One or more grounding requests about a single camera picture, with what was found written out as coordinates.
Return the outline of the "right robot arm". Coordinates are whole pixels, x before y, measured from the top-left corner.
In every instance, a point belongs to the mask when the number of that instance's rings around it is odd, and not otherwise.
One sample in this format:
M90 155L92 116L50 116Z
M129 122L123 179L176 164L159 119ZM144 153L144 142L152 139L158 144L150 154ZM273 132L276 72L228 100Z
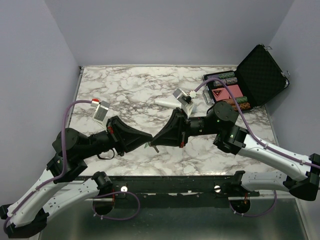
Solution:
M150 146L183 148L189 137L214 135L213 144L222 152L251 158L276 170L243 173L241 178L230 183L234 195L271 190L314 201L320 186L320 156L297 154L260 139L248 127L236 125L239 115L226 102L214 104L206 116L188 117L182 109L176 108Z

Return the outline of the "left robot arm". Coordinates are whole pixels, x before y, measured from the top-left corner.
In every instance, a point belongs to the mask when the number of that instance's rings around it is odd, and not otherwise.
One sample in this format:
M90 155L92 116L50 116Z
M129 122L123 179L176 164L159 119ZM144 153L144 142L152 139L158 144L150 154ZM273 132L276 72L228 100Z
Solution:
M56 195L73 182L88 166L85 159L113 151L119 156L152 140L152 135L126 125L118 116L107 120L106 129L89 136L64 128L52 146L54 157L38 181L17 202L0 207L3 230L10 239L30 238L41 232L49 218L73 203L92 197L107 197L113 184L107 174L98 171L84 183Z

